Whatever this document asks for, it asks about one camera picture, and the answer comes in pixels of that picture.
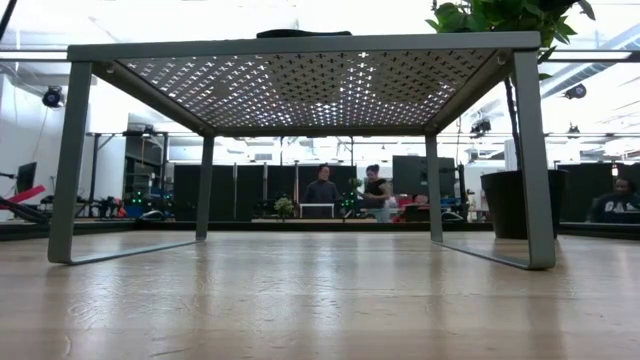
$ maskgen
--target wooden floor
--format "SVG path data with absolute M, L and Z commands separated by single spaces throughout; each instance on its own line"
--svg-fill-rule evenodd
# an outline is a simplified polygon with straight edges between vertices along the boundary
M 88 254 L 192 236 L 74 245 Z M 490 234 L 446 237 L 494 248 Z M 638 242 L 561 237 L 547 272 L 417 233 L 210 233 L 77 267 L 49 265 L 45 249 L 0 243 L 2 359 L 640 359 Z

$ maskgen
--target metal table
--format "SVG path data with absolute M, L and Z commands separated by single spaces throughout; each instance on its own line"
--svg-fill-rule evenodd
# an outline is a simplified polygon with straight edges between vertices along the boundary
M 316 37 L 70 46 L 49 260 L 80 264 L 204 241 L 215 136 L 425 136 L 431 240 L 525 269 L 555 264 L 535 32 Z M 487 91 L 517 78 L 529 261 L 442 236 L 436 135 Z M 71 256 L 92 75 L 204 138 L 195 241 Z

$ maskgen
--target person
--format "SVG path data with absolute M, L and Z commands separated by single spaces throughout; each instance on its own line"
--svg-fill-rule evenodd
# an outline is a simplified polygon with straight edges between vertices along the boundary
M 336 184 L 329 181 L 331 170 L 328 164 L 321 164 L 317 169 L 318 179 L 307 186 L 302 197 L 302 204 L 335 204 L 340 200 Z M 334 214 L 330 207 L 307 207 L 304 209 L 305 217 L 331 218 Z
M 638 188 L 630 179 L 616 179 L 615 190 L 596 200 L 589 212 L 589 222 L 595 223 L 634 223 L 640 212 Z
M 367 166 L 367 185 L 362 194 L 364 206 L 369 214 L 376 218 L 379 223 L 391 222 L 391 214 L 387 200 L 391 197 L 391 189 L 387 180 L 378 177 L 379 165 Z

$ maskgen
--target woman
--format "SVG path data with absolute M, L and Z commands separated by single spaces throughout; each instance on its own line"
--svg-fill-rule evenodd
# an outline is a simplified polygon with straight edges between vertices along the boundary
M 369 165 L 367 167 L 367 185 L 364 194 L 364 207 L 369 210 L 369 214 L 375 216 L 379 223 L 391 222 L 389 206 L 387 200 L 391 198 L 391 189 L 387 180 L 378 177 L 380 166 Z

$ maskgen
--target dark shirt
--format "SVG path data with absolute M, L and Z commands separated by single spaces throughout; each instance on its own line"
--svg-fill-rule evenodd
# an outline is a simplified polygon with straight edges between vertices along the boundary
M 340 200 L 340 194 L 338 194 L 338 189 L 336 188 L 336 184 L 331 181 L 324 180 L 316 180 L 307 186 L 307 190 L 302 197 L 302 204 L 335 204 L 336 201 Z M 331 217 L 331 208 L 330 207 L 317 207 L 305 208 L 303 211 L 304 217 L 320 217 L 320 218 L 330 218 Z
M 367 183 L 367 186 L 364 190 L 366 194 L 381 196 L 384 195 L 384 191 L 380 188 L 383 184 L 385 184 L 387 180 L 378 179 L 376 181 L 372 181 Z M 384 207 L 384 199 L 365 199 L 364 203 L 368 209 L 380 209 Z
M 608 194 L 599 198 L 589 214 L 596 223 L 633 224 L 640 219 L 640 197 L 637 195 Z

